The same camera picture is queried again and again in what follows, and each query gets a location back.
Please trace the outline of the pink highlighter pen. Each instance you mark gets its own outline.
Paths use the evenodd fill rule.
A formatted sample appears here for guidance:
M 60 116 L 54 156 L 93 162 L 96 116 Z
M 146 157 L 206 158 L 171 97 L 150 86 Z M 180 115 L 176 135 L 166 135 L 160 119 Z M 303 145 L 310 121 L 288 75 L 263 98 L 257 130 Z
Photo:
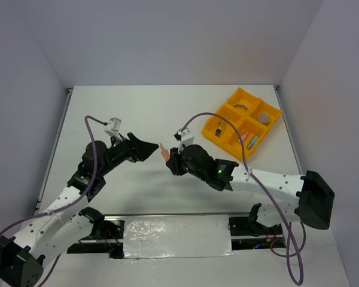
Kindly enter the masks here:
M 250 131 L 249 131 L 249 130 L 247 130 L 244 134 L 242 134 L 242 135 L 241 135 L 242 141 L 244 141 L 249 134 L 250 134 Z

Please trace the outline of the blue highlighter pen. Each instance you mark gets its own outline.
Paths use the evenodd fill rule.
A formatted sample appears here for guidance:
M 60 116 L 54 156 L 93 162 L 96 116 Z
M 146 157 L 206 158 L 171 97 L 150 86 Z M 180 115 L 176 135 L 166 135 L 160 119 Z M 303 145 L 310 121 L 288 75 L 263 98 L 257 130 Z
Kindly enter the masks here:
M 257 142 L 258 139 L 259 139 L 259 137 L 257 135 L 253 136 L 247 145 L 247 149 L 251 149 L 254 146 L 254 144 Z

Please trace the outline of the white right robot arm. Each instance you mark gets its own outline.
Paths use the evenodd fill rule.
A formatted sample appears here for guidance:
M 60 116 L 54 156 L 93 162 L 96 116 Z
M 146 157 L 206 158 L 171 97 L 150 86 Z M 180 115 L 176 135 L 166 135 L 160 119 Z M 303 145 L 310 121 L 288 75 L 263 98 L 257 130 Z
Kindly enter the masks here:
M 246 169 L 235 161 L 214 159 L 195 144 L 183 149 L 162 148 L 161 153 L 175 176 L 192 175 L 217 191 L 268 196 L 269 205 L 256 203 L 250 210 L 248 227 L 255 234 L 283 222 L 301 222 L 317 230 L 330 226 L 335 193 L 317 172 L 282 175 Z

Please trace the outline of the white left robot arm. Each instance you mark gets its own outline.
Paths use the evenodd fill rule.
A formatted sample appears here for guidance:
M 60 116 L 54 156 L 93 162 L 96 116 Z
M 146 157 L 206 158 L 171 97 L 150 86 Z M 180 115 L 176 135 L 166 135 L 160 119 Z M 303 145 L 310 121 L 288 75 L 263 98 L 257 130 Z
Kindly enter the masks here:
M 125 161 L 143 162 L 158 149 L 128 133 L 87 145 L 77 171 L 57 199 L 27 226 L 7 237 L 0 235 L 0 279 L 10 286 L 41 286 L 45 267 L 85 237 L 97 239 L 111 224 L 89 206 L 106 184 L 105 175 Z

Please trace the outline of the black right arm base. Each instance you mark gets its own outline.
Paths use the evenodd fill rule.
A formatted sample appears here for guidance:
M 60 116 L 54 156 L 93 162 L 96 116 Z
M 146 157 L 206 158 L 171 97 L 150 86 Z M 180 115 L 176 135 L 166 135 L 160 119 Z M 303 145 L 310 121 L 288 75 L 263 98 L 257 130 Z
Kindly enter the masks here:
M 285 248 L 280 224 L 265 227 L 257 222 L 261 204 L 255 204 L 247 215 L 229 216 L 227 228 L 230 231 L 233 251 Z

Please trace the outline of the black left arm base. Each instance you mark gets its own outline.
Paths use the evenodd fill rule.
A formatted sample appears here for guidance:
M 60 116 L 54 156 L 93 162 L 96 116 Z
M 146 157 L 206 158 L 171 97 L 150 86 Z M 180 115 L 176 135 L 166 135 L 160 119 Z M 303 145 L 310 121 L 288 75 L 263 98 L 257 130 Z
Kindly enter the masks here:
M 86 207 L 79 213 L 91 224 L 90 233 L 71 245 L 67 254 L 107 254 L 111 259 L 124 259 L 125 220 L 106 219 L 100 211 Z

